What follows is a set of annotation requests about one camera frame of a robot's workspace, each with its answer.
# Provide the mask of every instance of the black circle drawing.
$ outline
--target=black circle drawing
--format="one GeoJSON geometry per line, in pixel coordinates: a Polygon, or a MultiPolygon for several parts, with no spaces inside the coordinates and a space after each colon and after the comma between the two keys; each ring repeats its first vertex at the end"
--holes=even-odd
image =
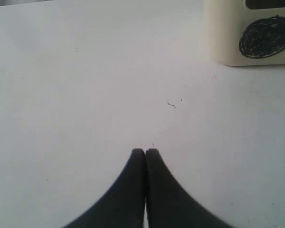
{"type": "Polygon", "coordinates": [[[240,52],[248,58],[274,56],[285,50],[285,18],[275,16],[250,24],[239,41],[240,52]]]}

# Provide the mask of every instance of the black scribbled circle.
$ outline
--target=black scribbled circle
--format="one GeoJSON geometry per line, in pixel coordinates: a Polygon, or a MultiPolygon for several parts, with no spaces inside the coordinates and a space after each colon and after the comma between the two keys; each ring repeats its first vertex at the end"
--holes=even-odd
{"type": "Polygon", "coordinates": [[[240,52],[254,59],[268,58],[285,50],[285,18],[275,16],[250,24],[239,41],[240,52]]]}

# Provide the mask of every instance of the white table surface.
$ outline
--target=white table surface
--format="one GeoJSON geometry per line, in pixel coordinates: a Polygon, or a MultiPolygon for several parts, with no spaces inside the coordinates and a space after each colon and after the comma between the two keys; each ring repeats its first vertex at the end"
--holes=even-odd
{"type": "Polygon", "coordinates": [[[202,0],[0,7],[0,228],[65,225],[153,146],[221,219],[285,228],[285,66],[214,63],[203,28],[202,0]]]}

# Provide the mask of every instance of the small debris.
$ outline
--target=small debris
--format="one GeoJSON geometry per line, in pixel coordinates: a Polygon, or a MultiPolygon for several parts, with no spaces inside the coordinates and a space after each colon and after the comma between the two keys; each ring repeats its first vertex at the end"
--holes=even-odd
{"type": "Polygon", "coordinates": [[[176,106],[173,105],[173,104],[170,104],[170,103],[167,103],[167,104],[170,105],[170,106],[172,106],[173,108],[176,108],[176,106]]]}

